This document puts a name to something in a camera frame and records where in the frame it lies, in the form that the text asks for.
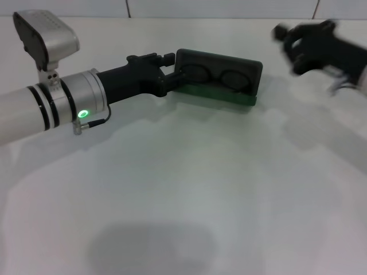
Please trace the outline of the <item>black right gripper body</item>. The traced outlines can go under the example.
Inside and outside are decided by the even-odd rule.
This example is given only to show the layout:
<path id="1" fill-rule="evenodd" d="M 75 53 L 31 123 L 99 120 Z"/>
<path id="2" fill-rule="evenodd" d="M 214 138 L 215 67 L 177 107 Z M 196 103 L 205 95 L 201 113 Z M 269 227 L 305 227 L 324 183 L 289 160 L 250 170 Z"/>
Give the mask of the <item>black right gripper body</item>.
<path id="1" fill-rule="evenodd" d="M 323 23 L 325 25 L 319 38 L 303 38 L 304 56 L 291 60 L 293 72 L 302 75 L 332 66 L 347 75 L 349 83 L 358 84 L 367 67 L 367 49 L 335 36 L 334 21 L 326 20 Z"/>

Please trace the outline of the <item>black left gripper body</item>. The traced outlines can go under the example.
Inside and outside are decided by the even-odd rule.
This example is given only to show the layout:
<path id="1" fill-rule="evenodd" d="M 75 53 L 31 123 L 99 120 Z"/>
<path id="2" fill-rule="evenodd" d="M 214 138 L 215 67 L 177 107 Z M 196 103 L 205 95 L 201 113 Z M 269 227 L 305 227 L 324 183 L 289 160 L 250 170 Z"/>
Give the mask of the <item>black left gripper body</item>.
<path id="1" fill-rule="evenodd" d="M 165 74 L 161 67 L 144 61 L 140 56 L 128 56 L 127 65 L 99 72 L 108 104 L 128 99 L 141 94 L 164 97 Z"/>

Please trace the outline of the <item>black glasses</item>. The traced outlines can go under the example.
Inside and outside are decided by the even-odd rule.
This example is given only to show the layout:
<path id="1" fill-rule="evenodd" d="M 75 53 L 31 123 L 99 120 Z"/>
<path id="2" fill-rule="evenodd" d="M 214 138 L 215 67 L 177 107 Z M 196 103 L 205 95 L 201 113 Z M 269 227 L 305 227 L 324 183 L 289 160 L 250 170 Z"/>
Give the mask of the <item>black glasses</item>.
<path id="1" fill-rule="evenodd" d="M 252 82 L 250 78 L 238 70 L 225 69 L 218 75 L 214 75 L 209 68 L 198 64 L 187 64 L 179 70 L 189 83 L 214 84 L 231 89 L 236 93 L 252 94 Z"/>

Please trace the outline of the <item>green glasses case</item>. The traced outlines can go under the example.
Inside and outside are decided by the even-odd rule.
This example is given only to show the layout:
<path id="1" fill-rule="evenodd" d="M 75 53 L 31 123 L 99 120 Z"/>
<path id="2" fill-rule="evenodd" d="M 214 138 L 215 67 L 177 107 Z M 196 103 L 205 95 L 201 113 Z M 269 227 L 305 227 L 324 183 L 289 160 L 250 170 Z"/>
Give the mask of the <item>green glasses case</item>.
<path id="1" fill-rule="evenodd" d="M 176 89 L 187 95 L 202 97 L 206 99 L 234 103 L 246 107 L 253 107 L 257 100 L 263 64 L 260 61 L 249 60 L 238 57 L 224 56 L 220 54 L 201 52 L 191 49 L 179 49 L 176 54 L 174 72 L 179 72 L 180 68 L 187 64 L 203 65 L 210 69 L 214 75 L 218 75 L 222 70 L 233 69 L 246 74 L 252 82 L 252 94 L 236 93 L 231 89 L 214 84 L 193 84 Z"/>

